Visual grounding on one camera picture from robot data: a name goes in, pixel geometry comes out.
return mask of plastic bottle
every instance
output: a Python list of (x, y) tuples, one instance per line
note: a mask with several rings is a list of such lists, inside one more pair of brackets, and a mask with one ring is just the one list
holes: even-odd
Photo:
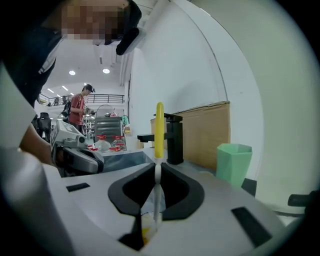
[(121, 140), (123, 136), (114, 136), (115, 140), (111, 143), (112, 149), (120, 148), (120, 151), (126, 151), (126, 144)]
[(94, 144), (98, 152), (106, 152), (111, 147), (110, 143), (106, 141), (106, 135), (98, 135), (98, 141)]

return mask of balcony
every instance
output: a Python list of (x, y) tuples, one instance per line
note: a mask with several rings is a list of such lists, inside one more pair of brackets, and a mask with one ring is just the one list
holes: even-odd
[[(39, 103), (46, 107), (54, 107), (65, 105), (68, 101), (72, 99), (73, 96), (67, 95), (62, 97), (49, 98), (43, 94), (39, 95)], [(84, 103), (86, 105), (103, 105), (103, 104), (123, 104), (124, 95), (116, 94), (91, 94), (84, 98)]]

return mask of red shirt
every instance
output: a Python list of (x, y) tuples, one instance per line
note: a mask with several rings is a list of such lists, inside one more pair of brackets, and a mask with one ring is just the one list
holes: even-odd
[[(80, 93), (72, 97), (71, 108), (83, 110), (84, 106), (85, 106), (85, 99)], [(71, 111), (69, 115), (69, 122), (77, 125), (82, 125), (82, 116), (83, 116), (83, 113), (73, 113)]]

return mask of sink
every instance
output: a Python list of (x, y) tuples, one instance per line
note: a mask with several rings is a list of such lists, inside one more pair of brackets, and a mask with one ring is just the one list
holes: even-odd
[(150, 164), (153, 161), (144, 152), (134, 152), (125, 154), (116, 154), (104, 156), (103, 173), (114, 172), (117, 170), (138, 166), (141, 164)]

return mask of mint green container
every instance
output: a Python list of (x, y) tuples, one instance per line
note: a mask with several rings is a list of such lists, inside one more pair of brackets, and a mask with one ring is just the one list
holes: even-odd
[(241, 144), (221, 144), (217, 147), (216, 177), (235, 188), (241, 188), (248, 172), (252, 147)]

